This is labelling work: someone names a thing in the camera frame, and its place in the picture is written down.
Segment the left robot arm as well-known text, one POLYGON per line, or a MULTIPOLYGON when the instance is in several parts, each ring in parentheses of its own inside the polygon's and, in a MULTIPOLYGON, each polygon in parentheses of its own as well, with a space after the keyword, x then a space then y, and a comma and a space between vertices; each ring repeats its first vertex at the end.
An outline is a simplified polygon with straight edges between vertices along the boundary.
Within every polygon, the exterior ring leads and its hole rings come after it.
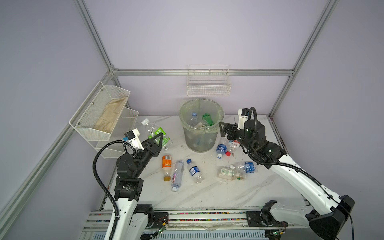
POLYGON ((114 194, 106 190, 113 206, 106 240, 140 240, 146 228, 154 224, 155 214, 150 204, 139 204, 144 180, 141 173, 153 157, 162 150, 164 134, 160 133, 143 142, 130 131, 122 140, 104 146, 98 154, 113 144, 122 144, 124 153, 117 158, 117 177, 114 194))

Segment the green label clear bottle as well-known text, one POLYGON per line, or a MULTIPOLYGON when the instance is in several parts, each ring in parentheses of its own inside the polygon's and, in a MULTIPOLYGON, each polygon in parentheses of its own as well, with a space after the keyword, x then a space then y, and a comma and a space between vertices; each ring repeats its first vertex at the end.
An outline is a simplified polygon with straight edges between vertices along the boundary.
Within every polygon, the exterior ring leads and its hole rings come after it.
POLYGON ((172 145, 172 140, 168 134, 159 125, 152 123, 149 119, 144 119, 141 124, 145 127, 148 132, 148 138, 152 139, 159 134, 163 134, 162 148, 164 151, 168 150, 172 145))

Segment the green soda bottle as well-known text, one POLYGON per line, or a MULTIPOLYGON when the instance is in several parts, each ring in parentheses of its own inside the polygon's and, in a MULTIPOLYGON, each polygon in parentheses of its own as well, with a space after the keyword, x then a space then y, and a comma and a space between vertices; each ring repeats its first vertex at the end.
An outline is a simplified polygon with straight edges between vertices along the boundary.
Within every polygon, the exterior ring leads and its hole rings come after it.
POLYGON ((206 127, 211 127, 213 126, 214 122, 212 120, 212 117, 209 113, 205 113, 202 115, 202 120, 203 120, 203 124, 206 126, 206 127))

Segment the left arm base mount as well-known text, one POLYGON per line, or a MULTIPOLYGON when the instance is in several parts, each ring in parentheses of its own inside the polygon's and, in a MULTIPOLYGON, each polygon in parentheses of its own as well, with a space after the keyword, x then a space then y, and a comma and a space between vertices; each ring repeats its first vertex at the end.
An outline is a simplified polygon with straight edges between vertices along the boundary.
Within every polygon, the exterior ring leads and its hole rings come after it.
POLYGON ((168 212, 154 212, 153 217, 149 220, 146 229, 159 229, 163 226, 163 223, 167 223, 169 220, 168 212))

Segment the orange label bottle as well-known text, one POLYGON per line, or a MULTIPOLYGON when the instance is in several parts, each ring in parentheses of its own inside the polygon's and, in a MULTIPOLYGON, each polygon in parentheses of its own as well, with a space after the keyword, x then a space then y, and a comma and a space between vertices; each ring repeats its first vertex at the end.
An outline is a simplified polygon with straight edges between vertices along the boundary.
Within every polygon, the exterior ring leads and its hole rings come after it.
POLYGON ((164 155, 162 157, 162 171, 164 174, 163 180, 165 182, 170 181, 172 173, 172 158, 170 155, 164 155))

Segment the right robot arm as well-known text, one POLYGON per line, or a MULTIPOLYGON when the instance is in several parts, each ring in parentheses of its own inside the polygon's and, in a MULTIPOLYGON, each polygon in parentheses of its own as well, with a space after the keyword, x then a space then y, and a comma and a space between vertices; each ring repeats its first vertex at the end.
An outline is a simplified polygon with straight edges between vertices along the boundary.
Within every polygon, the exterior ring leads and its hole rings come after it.
POLYGON ((276 143, 267 141, 266 129, 258 120, 247 120, 243 126, 221 122, 220 134, 236 140, 256 164, 281 176, 308 202, 308 206, 289 207, 275 200, 267 202, 260 214, 266 227, 277 222, 293 223, 310 228, 323 240, 335 240, 347 221, 355 201, 348 195, 340 196, 304 171, 276 143))

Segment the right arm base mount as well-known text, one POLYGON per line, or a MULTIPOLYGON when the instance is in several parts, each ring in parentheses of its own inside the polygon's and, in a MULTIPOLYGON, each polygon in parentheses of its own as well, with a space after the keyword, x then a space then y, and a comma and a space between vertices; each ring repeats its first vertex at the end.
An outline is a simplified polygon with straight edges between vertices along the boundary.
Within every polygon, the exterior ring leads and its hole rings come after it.
POLYGON ((264 214, 262 211, 246 211, 246 220, 248 227, 287 227, 287 222, 278 222, 270 214, 264 214))

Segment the green white label bottle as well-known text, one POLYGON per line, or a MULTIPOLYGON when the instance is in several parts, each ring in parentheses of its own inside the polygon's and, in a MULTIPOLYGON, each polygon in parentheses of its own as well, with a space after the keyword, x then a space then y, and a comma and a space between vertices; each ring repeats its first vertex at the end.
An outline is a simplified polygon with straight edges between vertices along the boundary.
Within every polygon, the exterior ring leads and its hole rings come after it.
POLYGON ((234 169, 219 167, 217 177, 224 180, 244 181, 246 179, 245 174, 235 171, 234 169))

